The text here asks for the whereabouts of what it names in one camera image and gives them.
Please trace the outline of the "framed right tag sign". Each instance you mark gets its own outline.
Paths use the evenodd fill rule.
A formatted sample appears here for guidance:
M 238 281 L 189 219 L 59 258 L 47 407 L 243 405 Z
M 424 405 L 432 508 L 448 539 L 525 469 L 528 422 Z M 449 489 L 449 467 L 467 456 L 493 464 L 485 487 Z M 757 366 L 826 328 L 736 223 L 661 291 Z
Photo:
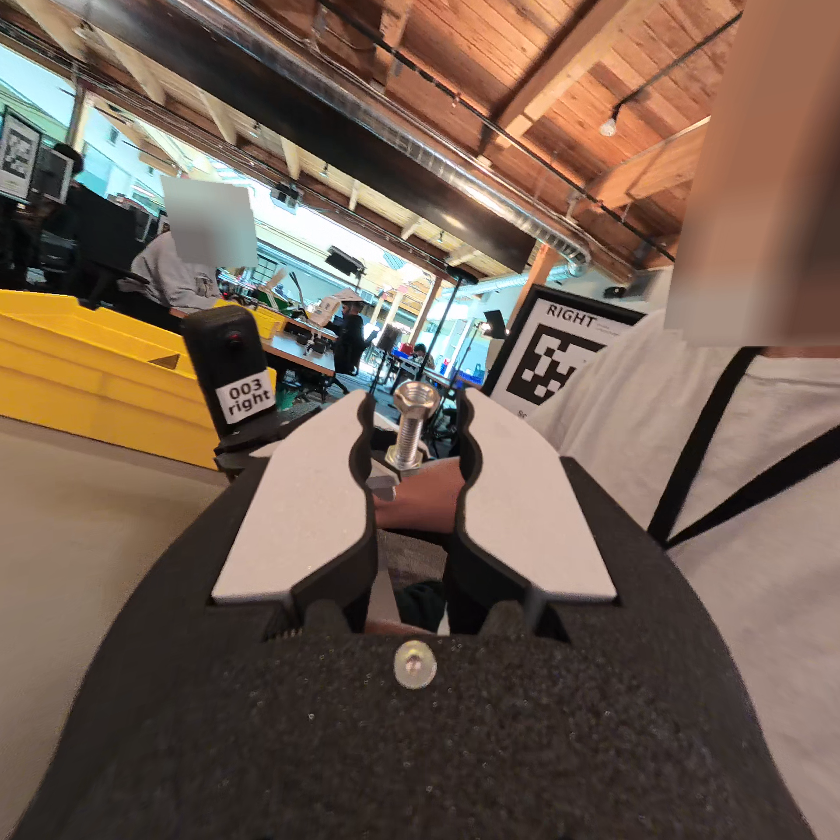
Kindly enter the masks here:
M 520 419 L 561 393 L 583 369 L 645 314 L 572 295 L 531 287 L 498 354 L 489 364 L 483 394 Z

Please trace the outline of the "tag sign on stand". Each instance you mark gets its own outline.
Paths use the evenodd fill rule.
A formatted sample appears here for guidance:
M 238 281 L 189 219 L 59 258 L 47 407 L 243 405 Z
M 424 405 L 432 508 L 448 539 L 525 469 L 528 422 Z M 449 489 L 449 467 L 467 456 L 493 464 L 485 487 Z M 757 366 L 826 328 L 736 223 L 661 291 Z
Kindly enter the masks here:
M 1 196 L 28 204 L 44 134 L 6 106 L 1 131 Z

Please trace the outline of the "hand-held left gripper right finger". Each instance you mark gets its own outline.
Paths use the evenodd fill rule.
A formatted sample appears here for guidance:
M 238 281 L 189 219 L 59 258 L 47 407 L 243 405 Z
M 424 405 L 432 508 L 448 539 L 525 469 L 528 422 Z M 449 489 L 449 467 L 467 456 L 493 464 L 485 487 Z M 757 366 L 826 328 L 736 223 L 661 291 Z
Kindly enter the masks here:
M 501 602 L 537 628 L 550 605 L 611 605 L 617 591 L 553 447 L 477 391 L 458 405 L 455 524 L 444 571 L 448 629 L 477 634 Z

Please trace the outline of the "steel hex bolt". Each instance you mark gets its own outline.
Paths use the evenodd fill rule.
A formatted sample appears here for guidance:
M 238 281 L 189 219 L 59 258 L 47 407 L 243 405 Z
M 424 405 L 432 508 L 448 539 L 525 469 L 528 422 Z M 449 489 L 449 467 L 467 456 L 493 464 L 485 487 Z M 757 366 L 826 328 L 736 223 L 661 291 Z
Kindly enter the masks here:
M 406 381 L 395 390 L 394 405 L 400 413 L 395 444 L 419 448 L 424 425 L 438 408 L 438 392 L 423 381 Z

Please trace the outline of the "yellow plastic bin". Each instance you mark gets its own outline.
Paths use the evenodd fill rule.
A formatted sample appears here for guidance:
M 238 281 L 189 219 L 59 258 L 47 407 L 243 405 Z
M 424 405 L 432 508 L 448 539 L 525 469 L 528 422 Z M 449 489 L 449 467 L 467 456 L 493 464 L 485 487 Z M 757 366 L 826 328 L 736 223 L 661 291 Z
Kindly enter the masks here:
M 74 297 L 1 291 L 1 414 L 216 469 L 218 435 L 182 337 Z
M 213 309 L 220 308 L 236 308 L 247 311 L 256 322 L 260 338 L 266 342 L 283 333 L 288 322 L 288 318 L 284 314 L 270 308 L 251 308 L 234 301 L 219 299 L 215 301 Z

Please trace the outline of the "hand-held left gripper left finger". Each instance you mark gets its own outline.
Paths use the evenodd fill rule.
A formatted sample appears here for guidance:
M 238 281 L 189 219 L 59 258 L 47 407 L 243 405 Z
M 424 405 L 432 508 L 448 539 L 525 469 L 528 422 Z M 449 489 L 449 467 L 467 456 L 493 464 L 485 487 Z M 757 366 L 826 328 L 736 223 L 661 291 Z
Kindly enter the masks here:
M 363 632 L 377 576 L 371 474 L 373 399 L 364 391 L 314 413 L 267 459 L 211 592 L 216 606 L 278 605 L 301 624 L 333 602 Z

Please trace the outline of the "person's right forearm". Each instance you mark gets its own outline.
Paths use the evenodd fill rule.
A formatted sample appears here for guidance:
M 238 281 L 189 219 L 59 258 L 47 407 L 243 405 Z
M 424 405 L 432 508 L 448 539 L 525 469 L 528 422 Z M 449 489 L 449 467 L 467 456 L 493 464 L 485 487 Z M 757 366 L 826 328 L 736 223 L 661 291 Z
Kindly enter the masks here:
M 374 500 L 375 523 L 388 531 L 449 535 L 464 485 L 459 458 L 429 461 L 400 483 L 393 500 Z

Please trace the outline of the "person's white shirt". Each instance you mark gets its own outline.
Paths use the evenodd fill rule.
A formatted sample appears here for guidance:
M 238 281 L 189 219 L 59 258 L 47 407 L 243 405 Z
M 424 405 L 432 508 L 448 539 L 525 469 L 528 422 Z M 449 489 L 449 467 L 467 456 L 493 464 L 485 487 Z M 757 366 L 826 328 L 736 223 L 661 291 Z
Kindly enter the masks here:
M 648 314 L 529 423 L 645 529 L 734 349 L 687 345 Z M 759 354 L 689 488 L 674 534 L 838 425 L 838 358 Z M 668 551 L 730 648 L 784 782 L 838 838 L 838 463 Z

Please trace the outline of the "silver ceiling duct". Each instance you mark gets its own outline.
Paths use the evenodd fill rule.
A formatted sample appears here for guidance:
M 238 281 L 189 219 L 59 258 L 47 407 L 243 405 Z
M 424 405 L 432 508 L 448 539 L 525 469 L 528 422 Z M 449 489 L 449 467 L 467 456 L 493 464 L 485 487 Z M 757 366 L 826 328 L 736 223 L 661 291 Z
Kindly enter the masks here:
M 394 201 L 445 228 L 480 253 L 515 271 L 524 270 L 536 243 L 560 256 L 570 277 L 590 267 L 588 248 L 564 233 L 550 216 L 525 207 L 522 197 L 495 181 L 456 144 L 425 127 L 402 106 L 388 101 L 351 70 L 318 49 L 271 24 L 248 2 L 205 2 L 206 19 L 231 44 L 275 71 L 296 89 L 312 95 L 329 115 L 346 118 L 431 177 L 432 185 L 412 187 L 419 197 Z

